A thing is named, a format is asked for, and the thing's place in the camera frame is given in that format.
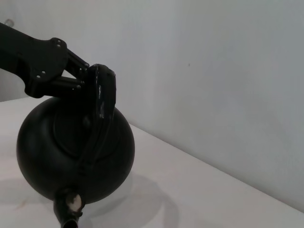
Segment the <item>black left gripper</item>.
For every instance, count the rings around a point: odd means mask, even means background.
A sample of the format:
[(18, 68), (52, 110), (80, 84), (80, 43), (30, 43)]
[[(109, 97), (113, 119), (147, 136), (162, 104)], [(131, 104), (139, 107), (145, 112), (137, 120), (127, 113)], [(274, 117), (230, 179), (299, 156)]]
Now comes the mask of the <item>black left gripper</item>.
[(41, 98), (50, 85), (64, 91), (81, 89), (83, 81), (60, 76), (65, 69), (87, 70), (89, 64), (61, 39), (39, 40), (1, 24), (0, 67), (22, 79), (28, 96)]

